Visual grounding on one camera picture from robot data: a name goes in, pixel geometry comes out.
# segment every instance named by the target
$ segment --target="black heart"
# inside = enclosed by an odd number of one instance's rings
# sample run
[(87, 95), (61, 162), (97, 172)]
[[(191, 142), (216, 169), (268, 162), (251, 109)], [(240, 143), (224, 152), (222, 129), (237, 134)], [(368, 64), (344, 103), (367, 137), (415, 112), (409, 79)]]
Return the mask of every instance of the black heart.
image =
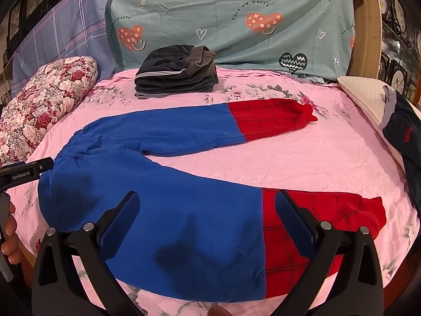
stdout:
[(307, 67), (307, 57), (303, 53), (298, 53), (293, 58), (289, 52), (285, 52), (279, 58), (279, 64), (286, 67), (290, 73), (294, 73), (298, 70), (305, 70)]

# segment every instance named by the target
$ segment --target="white heart outline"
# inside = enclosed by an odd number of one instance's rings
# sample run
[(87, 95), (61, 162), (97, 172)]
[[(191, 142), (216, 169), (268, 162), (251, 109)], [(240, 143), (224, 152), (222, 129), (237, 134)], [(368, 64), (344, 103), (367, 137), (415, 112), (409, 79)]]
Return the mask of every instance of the white heart outline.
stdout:
[(202, 30), (202, 29), (198, 28), (197, 31), (196, 31), (196, 34), (199, 37), (199, 39), (202, 40), (203, 37), (206, 35), (207, 32), (208, 32), (207, 29), (203, 29)]
[(317, 35), (319, 36), (319, 39), (322, 39), (326, 35), (326, 32), (323, 32), (322, 30), (318, 30)]

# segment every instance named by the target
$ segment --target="pink bedsheet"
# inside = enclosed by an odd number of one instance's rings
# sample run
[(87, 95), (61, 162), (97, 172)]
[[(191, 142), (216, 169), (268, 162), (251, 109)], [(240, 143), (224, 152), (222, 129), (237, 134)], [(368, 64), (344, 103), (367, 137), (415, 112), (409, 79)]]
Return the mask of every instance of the pink bedsheet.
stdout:
[[(212, 93), (191, 93), (138, 100), (128, 70), (99, 82), (86, 99), (45, 136), (29, 161), (55, 157), (75, 131), (101, 117), (137, 110), (197, 106), (257, 98), (288, 97), (310, 103), (318, 121), (306, 128), (250, 143), (181, 157), (151, 157), (162, 165), (204, 177), (268, 188), (354, 192), (381, 196), (387, 224), (375, 241), (387, 285), (419, 231), (405, 175), (365, 115), (337, 85), (301, 83), (271, 71), (218, 69), (220, 83)], [(37, 182), (8, 191), (16, 205), (18, 234), (37, 253), (47, 224), (38, 205)], [(76, 265), (89, 298), (102, 305), (80, 261)], [(322, 303), (336, 275), (326, 279), (314, 305)], [(205, 316), (210, 303), (175, 300), (121, 283), (148, 316)], [(263, 301), (221, 303), (236, 315), (269, 315), (283, 296)]]

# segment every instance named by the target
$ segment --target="blue and red pants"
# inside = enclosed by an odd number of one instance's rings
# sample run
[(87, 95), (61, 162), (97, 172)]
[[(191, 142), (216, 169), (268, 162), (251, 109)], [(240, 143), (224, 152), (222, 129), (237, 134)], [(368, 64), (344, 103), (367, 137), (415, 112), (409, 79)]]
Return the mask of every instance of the blue and red pants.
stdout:
[[(317, 121), (290, 99), (149, 110), (77, 131), (39, 180), (41, 212), (59, 231), (80, 228), (138, 193), (140, 213), (107, 264), (116, 278), (184, 300), (238, 302), (288, 293), (307, 265), (274, 206), (277, 189), (197, 177), (145, 157), (242, 144)], [(287, 190), (337, 229), (386, 224), (380, 197)], [(338, 270), (340, 257), (330, 270)]]

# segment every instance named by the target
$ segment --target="floral pillow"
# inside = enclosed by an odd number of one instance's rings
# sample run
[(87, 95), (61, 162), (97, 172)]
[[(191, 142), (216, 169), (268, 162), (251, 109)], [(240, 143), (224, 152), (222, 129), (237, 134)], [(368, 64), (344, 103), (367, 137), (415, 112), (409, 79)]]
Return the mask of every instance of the floral pillow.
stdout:
[(60, 59), (40, 67), (2, 112), (0, 166), (26, 161), (47, 131), (81, 102), (97, 75), (91, 57)]

